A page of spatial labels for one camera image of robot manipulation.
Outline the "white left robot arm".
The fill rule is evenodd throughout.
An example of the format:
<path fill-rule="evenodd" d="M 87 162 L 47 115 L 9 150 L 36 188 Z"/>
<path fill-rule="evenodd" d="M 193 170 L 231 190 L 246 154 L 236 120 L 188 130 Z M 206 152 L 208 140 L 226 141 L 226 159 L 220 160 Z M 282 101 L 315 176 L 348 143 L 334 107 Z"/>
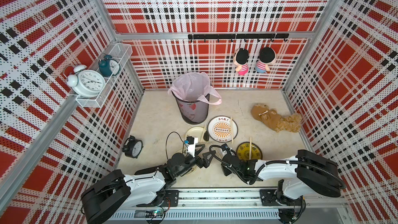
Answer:
<path fill-rule="evenodd" d="M 215 151 L 200 156 L 204 145 L 193 154 L 175 153 L 166 164 L 124 175 L 114 170 L 81 194 L 82 212 L 88 224 L 102 224 L 120 207 L 158 205 L 165 198 L 165 191 L 194 166 L 208 168 Z"/>

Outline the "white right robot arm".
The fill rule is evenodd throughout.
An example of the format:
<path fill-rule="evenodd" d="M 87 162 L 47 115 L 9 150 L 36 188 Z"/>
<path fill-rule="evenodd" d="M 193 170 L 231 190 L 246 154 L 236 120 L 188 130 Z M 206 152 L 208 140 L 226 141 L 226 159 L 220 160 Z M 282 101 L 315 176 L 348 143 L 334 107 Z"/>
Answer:
<path fill-rule="evenodd" d="M 271 205 L 293 206 L 299 201 L 303 203 L 305 195 L 315 193 L 339 198 L 347 187 L 335 162 L 303 149 L 296 156 L 270 161 L 243 161 L 229 152 L 221 166 L 225 176 L 234 174 L 247 185 L 278 179 L 277 189 L 264 197 Z"/>

